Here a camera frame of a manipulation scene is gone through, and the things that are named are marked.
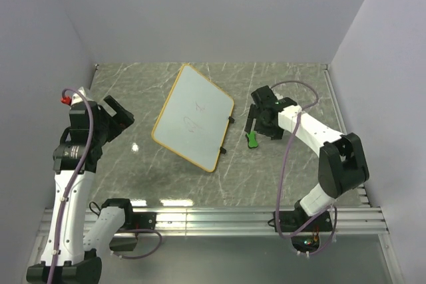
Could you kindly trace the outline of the yellow framed whiteboard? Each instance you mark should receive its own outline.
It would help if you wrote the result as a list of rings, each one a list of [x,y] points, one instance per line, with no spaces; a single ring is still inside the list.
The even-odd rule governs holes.
[[[234,99],[190,64],[178,75],[152,139],[206,172],[216,169]]]

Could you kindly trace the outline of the green whiteboard eraser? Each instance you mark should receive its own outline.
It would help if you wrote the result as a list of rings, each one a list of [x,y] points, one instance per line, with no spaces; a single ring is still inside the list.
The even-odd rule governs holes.
[[[254,131],[246,133],[246,140],[249,149],[258,147],[258,141],[256,140],[256,133]]]

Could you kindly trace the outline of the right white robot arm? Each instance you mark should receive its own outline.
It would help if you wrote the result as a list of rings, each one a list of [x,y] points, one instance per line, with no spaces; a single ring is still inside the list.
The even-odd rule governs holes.
[[[271,140],[282,139],[288,131],[308,146],[318,157],[318,182],[291,212],[277,211],[277,228],[283,232],[307,231],[318,215],[346,192],[369,179],[369,169],[361,139],[344,134],[310,116],[296,101],[278,97],[272,88],[263,86],[251,93],[253,104],[247,116],[245,132],[249,148],[255,148],[255,134]]]

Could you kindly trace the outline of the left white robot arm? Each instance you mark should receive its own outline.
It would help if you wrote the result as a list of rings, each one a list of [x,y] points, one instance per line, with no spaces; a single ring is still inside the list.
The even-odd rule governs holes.
[[[104,101],[114,115],[84,93],[61,99],[70,107],[70,124],[53,152],[51,227],[40,262],[27,269],[28,283],[98,283],[102,253],[117,231],[127,232],[134,226],[130,200],[109,199],[91,230],[84,232],[86,204],[103,146],[134,123],[133,114],[112,96]]]

